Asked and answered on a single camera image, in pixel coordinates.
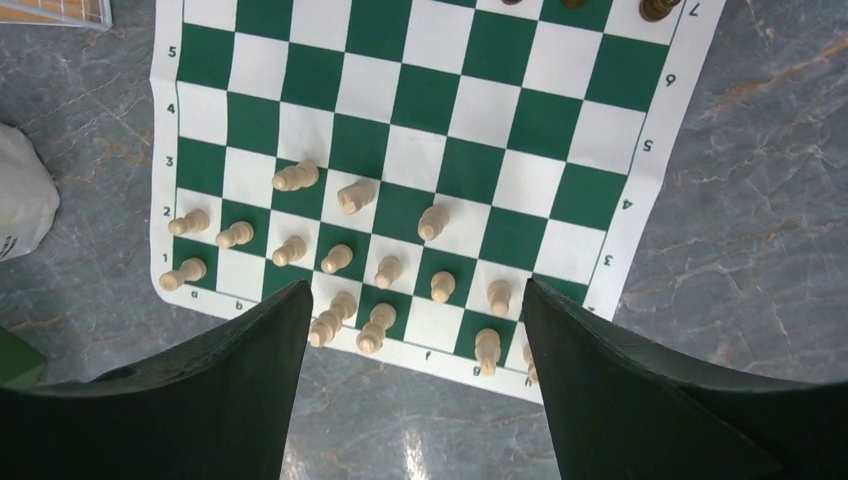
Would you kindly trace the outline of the green white chess board mat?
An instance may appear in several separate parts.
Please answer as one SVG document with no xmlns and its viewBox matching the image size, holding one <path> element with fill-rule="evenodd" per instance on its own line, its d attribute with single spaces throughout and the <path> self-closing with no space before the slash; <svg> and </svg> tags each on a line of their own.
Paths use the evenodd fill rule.
<svg viewBox="0 0 848 480">
<path fill-rule="evenodd" d="M 314 346 L 540 403 L 525 285 L 614 316 L 723 8 L 158 2 L 157 295 L 304 280 Z"/>
</svg>

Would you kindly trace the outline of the white wrapped paper roll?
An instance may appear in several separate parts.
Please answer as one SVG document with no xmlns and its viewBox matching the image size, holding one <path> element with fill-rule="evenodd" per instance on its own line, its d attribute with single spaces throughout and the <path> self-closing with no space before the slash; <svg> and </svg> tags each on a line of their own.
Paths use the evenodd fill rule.
<svg viewBox="0 0 848 480">
<path fill-rule="evenodd" d="M 34 251 L 51 229 L 60 196 L 32 142 L 1 126 L 1 260 Z"/>
</svg>

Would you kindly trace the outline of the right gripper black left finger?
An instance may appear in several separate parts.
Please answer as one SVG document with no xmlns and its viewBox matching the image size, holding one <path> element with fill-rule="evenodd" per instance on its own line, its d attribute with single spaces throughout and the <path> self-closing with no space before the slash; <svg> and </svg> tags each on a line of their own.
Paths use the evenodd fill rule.
<svg viewBox="0 0 848 480">
<path fill-rule="evenodd" d="M 88 382 L 1 392 L 5 479 L 276 479 L 313 296 L 240 316 Z"/>
</svg>

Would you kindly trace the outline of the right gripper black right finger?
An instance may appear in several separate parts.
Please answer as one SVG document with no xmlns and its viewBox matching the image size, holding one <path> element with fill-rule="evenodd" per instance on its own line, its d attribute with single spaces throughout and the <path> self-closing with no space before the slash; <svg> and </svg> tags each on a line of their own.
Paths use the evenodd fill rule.
<svg viewBox="0 0 848 480">
<path fill-rule="evenodd" d="M 843 479 L 847 385 L 675 351 L 525 286 L 522 320 L 564 479 Z"/>
</svg>

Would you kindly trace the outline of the light wooden pawn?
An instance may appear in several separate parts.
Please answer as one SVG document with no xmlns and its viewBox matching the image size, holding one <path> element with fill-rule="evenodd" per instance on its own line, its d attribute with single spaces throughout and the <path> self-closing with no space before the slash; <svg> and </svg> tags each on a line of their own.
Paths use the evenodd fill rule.
<svg viewBox="0 0 848 480">
<path fill-rule="evenodd" d="M 209 228 L 210 219 L 202 209 L 194 209 L 182 217 L 175 218 L 168 223 L 168 231 L 172 235 L 184 235 L 187 233 L 203 232 Z"/>
</svg>

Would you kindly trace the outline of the green plastic bin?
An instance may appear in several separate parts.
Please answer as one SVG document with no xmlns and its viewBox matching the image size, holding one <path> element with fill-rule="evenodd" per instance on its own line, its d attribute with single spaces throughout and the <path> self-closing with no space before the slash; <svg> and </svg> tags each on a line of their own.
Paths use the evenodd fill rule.
<svg viewBox="0 0 848 480">
<path fill-rule="evenodd" d="M 1 386 L 27 389 L 34 386 L 47 366 L 46 357 L 13 333 L 1 329 Z"/>
</svg>

